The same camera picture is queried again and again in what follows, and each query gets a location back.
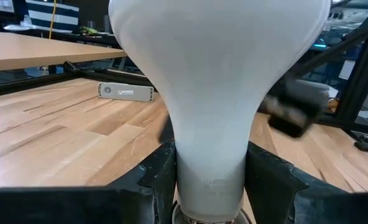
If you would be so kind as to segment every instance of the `light bulb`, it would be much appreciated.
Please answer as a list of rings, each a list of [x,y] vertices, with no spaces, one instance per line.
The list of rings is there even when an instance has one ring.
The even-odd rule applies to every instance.
[[[232,220],[253,117],[321,32],[330,0],[111,0],[121,47],[161,94],[182,212]]]

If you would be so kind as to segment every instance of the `striped object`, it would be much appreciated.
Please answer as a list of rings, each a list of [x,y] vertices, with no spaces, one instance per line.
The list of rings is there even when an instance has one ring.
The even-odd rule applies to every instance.
[[[53,15],[53,3],[25,0],[29,17],[36,29],[49,30]],[[57,4],[54,15],[53,32],[72,33],[78,28],[79,8]]]

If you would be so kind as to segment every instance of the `wooden table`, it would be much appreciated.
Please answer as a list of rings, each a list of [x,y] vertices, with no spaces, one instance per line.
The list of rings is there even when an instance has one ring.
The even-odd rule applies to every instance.
[[[0,187],[106,185],[158,146],[167,111],[153,103],[97,97],[76,79],[0,96]],[[368,152],[337,128],[314,125],[301,140],[271,130],[257,114],[250,139],[348,192],[368,191]],[[244,208],[252,216],[249,202]]]
[[[118,49],[0,32],[0,71],[125,56]]]

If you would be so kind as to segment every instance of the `wooden tabletop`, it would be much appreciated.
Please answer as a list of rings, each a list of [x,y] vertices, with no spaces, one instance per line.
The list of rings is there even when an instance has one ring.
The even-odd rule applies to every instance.
[[[118,49],[0,32],[0,71],[125,56]]]
[[[106,185],[159,146],[167,110],[158,94],[153,103],[100,99],[97,84],[76,79],[0,96],[0,187]],[[340,129],[313,125],[293,140],[256,114],[250,139],[347,192],[368,191],[368,152]],[[249,201],[244,208],[252,216]]]

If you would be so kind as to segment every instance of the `white light bulb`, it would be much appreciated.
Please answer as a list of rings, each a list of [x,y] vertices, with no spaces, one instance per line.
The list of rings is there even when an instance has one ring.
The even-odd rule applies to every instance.
[[[232,220],[253,117],[312,45],[330,0],[111,0],[114,34],[161,94],[177,147],[182,212]]]

